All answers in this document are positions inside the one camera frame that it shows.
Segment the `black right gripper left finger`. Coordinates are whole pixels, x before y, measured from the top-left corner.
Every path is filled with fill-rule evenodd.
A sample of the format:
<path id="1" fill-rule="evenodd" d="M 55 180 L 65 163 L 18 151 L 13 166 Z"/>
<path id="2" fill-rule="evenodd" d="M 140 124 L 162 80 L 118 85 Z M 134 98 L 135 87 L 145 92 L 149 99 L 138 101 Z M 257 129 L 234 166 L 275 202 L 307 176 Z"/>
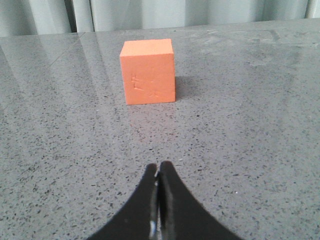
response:
<path id="1" fill-rule="evenodd" d="M 90 240 L 156 240 L 158 228 L 157 165 L 148 164 L 123 207 Z"/>

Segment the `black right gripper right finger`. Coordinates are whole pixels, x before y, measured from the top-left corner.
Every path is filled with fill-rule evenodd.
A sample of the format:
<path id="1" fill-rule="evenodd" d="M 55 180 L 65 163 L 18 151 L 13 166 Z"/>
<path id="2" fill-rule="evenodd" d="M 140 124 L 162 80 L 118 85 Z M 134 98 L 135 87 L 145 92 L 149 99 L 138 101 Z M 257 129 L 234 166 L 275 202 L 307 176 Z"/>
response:
<path id="1" fill-rule="evenodd" d="M 160 164 L 158 180 L 163 240 L 240 239 L 201 206 L 170 161 Z"/>

